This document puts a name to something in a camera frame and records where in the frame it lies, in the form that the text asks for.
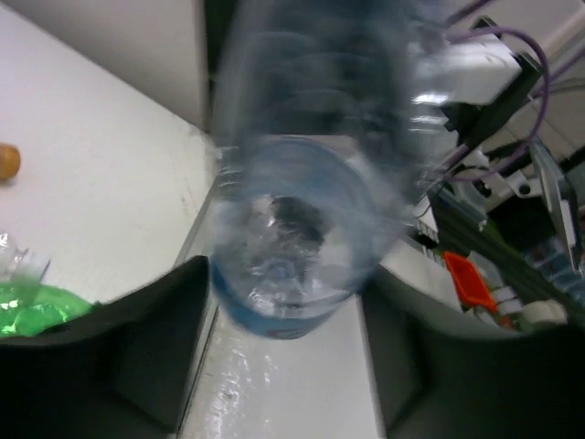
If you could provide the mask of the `orange plastic bottle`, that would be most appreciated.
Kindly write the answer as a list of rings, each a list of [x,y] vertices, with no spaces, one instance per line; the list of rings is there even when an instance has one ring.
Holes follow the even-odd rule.
[[[16,146],[1,143],[0,145],[0,179],[14,178],[21,166],[21,155]]]

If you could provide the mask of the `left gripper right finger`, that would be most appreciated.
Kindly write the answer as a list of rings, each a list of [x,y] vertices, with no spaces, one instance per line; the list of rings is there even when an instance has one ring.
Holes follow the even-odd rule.
[[[362,290],[385,438],[581,438],[584,333],[488,325],[380,269]]]

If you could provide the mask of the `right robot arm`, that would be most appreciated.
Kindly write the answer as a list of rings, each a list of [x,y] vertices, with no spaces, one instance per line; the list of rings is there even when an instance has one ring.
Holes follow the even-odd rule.
[[[420,58],[415,69],[419,88],[411,101],[417,111],[413,128],[430,134],[434,151],[450,147],[442,162],[430,161],[418,186],[429,189],[439,183],[465,183],[455,174],[461,163],[479,166],[476,179],[502,194],[525,183],[520,173],[503,177],[510,166],[491,167],[479,153],[480,144],[516,113],[540,81],[551,85],[548,58],[528,34],[510,27],[477,27],[465,35],[441,36],[439,50]]]

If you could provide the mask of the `clear bottle purple label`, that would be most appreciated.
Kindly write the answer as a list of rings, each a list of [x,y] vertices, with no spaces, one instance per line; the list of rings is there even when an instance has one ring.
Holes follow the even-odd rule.
[[[240,327],[320,326],[401,238],[435,177],[443,1],[243,1],[211,133],[213,288]]]

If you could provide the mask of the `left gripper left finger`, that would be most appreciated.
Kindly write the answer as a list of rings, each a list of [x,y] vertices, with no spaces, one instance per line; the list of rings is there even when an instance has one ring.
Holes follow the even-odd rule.
[[[89,314],[1,341],[4,438],[175,438],[207,301],[197,256]]]

